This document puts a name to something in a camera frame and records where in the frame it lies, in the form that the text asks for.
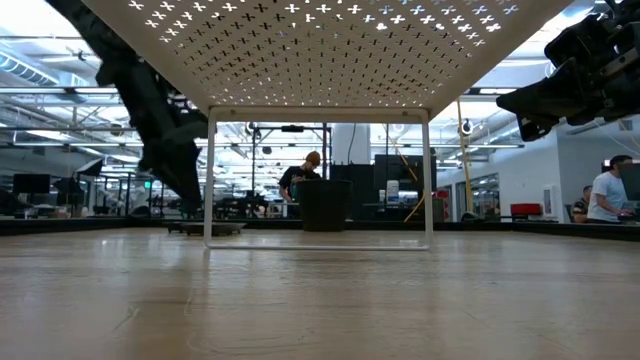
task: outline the ceiling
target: ceiling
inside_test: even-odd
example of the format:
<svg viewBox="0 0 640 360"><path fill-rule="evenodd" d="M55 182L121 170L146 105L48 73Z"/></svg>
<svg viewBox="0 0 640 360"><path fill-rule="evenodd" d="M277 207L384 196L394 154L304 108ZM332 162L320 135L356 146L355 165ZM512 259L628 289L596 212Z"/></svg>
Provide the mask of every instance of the ceiling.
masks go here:
<svg viewBox="0 0 640 360"><path fill-rule="evenodd" d="M544 57L544 45L554 38L564 27L579 21L593 7L594 1L576 1L564 12L549 21L534 36L491 70L476 86L487 90L484 96L463 96L461 113L475 126L475 141L490 143L519 143L514 131L514 118L497 108L491 95L491 88L515 88L527 85L548 73L548 61ZM55 86L95 86L94 76L100 60L79 37L77 31L44 0L0 0L0 64L10 58L27 66L33 76L15 74L0 67L0 124L6 127L60 127L86 128L72 132L2 132L4 142L52 143L74 142L87 144L83 151L94 156L117 155L122 161L112 158L115 163L128 164L135 161L140 153L139 137L133 131L97 132L91 128L128 128L128 114L117 93L110 89L104 93L78 94L76 97L47 93L48 87ZM29 88L7 94L6 88ZM457 144L458 109L455 103L445 107L430 123L431 142ZM225 123L219 128L216 143L224 148L216 149L216 170L218 187L231 185L236 189L250 186L251 177L251 137L247 135L244 123ZM305 124L321 127L322 124ZM400 144L421 143L419 126L406 125L394 139ZM370 127L372 144L385 142L382 125ZM272 152L256 151L256 185L270 187L277 182L282 169L298 164L310 150L321 149L322 141L318 132L283 133L274 131L263 141ZM122 144L114 147L102 144ZM379 148L372 147L373 154ZM419 148L405 148L407 154L421 154ZM478 151L478 158L488 152ZM455 160L456 152L441 150L440 158ZM204 176L205 159L201 159Z"/></svg>

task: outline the white pillar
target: white pillar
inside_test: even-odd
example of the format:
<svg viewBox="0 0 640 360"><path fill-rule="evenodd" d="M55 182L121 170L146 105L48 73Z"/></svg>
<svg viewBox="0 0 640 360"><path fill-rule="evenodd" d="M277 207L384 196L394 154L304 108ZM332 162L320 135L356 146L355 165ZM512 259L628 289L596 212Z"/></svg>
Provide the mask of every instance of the white pillar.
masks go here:
<svg viewBox="0 0 640 360"><path fill-rule="evenodd" d="M211 242L211 223L213 222L213 155L216 143L216 116L214 109L209 110L209 132L207 138L207 182L204 187L204 246Z"/></svg>
<svg viewBox="0 0 640 360"><path fill-rule="evenodd" d="M332 134L333 163L347 165L371 163L371 130L369 124L337 123Z"/></svg>
<svg viewBox="0 0 640 360"><path fill-rule="evenodd" d="M424 245L430 246L433 239L433 198L431 197L431 148L429 145L429 118L422 119L422 177L424 178Z"/></svg>

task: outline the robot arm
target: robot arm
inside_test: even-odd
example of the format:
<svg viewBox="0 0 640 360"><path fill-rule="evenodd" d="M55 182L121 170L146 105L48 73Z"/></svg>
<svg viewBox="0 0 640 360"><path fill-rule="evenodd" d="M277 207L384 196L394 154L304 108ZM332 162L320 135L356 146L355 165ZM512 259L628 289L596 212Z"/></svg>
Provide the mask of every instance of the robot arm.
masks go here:
<svg viewBox="0 0 640 360"><path fill-rule="evenodd" d="M551 77L496 100L516 114L524 141L543 137L563 118L577 126L640 113L640 0L606 2L609 11L588 15L546 46L556 67Z"/></svg>
<svg viewBox="0 0 640 360"><path fill-rule="evenodd" d="M100 59L100 86L115 85L144 143L139 167L176 192L185 204L201 204L197 175L200 150L193 139L207 137L207 118L136 54L81 0L47 0L78 30Z"/></svg>

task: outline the wooden floor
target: wooden floor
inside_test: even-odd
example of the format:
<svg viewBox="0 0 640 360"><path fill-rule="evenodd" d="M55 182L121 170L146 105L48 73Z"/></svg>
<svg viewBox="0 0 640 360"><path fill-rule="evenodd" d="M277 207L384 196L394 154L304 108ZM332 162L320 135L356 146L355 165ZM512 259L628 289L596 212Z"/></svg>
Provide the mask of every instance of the wooden floor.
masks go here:
<svg viewBox="0 0 640 360"><path fill-rule="evenodd" d="M430 252L205 251L111 230L0 238L0 257L3 360L640 359L635 243L438 233Z"/></svg>

